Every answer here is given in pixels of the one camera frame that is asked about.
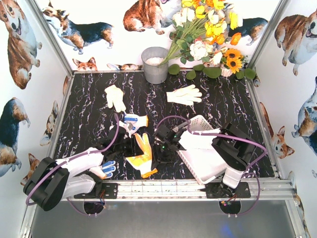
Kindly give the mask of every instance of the green lily pad leaf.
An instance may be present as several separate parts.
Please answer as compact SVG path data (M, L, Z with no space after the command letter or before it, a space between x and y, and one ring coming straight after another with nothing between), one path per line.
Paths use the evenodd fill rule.
M172 64L169 68L168 68L168 72L172 75L177 75L180 72L180 67L178 64Z
M244 78L244 72L240 70L239 72L236 72L237 79L243 79Z
M244 75L248 79L254 79L256 77L256 72L253 69L246 68L245 71L244 71Z
M192 71L189 71L187 74L186 74L186 78L188 80L193 80L194 78L196 78L196 72L194 70Z
M202 57L202 61L203 61L203 62L209 62L209 57L208 57L208 56Z
M209 78L218 78L221 75L221 68L218 68L218 67L204 68L203 72Z
M203 71L203 69L205 68L205 66L203 64L199 64L199 65L195 65L194 70L196 71Z
M181 58L180 58L180 61L181 61L183 64L186 64L186 61L187 61L187 60L186 60L184 57L181 57Z

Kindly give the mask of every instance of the orange flower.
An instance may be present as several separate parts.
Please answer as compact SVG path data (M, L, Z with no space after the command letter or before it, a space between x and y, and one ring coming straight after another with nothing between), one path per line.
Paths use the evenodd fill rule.
M238 32L232 36L230 44L232 44L233 46L236 46L239 43L240 39L241 39L241 33Z
M216 43L218 45L222 45L224 43L224 35L223 34L220 34L219 36L217 36Z

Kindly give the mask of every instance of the sunflower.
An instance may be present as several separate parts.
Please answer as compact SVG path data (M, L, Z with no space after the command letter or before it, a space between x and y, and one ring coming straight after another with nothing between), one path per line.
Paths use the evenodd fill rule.
M227 58L227 66L229 67L229 69L231 69L233 73L236 73L239 72L240 68L242 68L242 62L238 58Z
M240 58L242 55L241 55L241 52L238 51L237 49L231 48L231 49L228 49L228 50L226 51L226 53L224 54L224 56L225 56L226 58L230 58L230 59L238 59L238 58Z

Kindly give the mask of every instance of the white glove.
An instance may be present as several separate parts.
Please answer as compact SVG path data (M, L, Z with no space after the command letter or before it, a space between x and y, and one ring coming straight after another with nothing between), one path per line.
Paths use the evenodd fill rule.
M194 102L200 103L202 99L202 93L199 92L198 88L192 84L185 88L176 89L173 92L167 92L167 102L169 103L180 103L191 106Z
M115 85L112 85L105 89L105 93L107 94L107 102L108 107L112 108L114 105L115 111L117 113L124 112L126 107L123 103L123 92L121 89L117 88Z

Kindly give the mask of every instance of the white rose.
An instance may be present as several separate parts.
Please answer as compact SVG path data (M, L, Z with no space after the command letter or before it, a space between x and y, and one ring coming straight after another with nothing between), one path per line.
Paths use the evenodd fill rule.
M222 52L218 52L217 54L215 54L212 58L212 63L214 66L216 66L217 64L220 64L222 58Z
M180 12L174 14L172 19L176 22L176 26L183 26L182 15Z
M182 17L185 18L185 22L186 22L186 18L189 20L189 21L193 21L195 19L195 11L188 8L188 7L185 7L181 10L181 14L182 14Z
M208 56L205 44L202 41L196 41L190 46L190 54L194 60L201 60L202 57Z

